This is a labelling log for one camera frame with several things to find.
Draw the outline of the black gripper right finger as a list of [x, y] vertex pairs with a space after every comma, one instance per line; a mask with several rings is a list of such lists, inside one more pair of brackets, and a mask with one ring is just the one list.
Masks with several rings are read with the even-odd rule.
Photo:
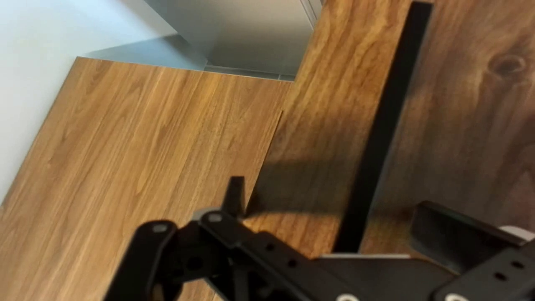
[[454, 273], [434, 301], [535, 301], [535, 241], [424, 201], [412, 246]]

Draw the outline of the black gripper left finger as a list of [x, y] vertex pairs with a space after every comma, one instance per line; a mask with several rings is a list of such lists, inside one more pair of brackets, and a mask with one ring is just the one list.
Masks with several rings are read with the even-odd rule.
[[178, 228], [138, 228], [104, 301], [180, 301], [190, 281], [206, 281], [225, 301], [359, 301], [359, 291], [322, 261], [268, 233], [250, 231], [245, 179], [231, 178], [223, 208]]

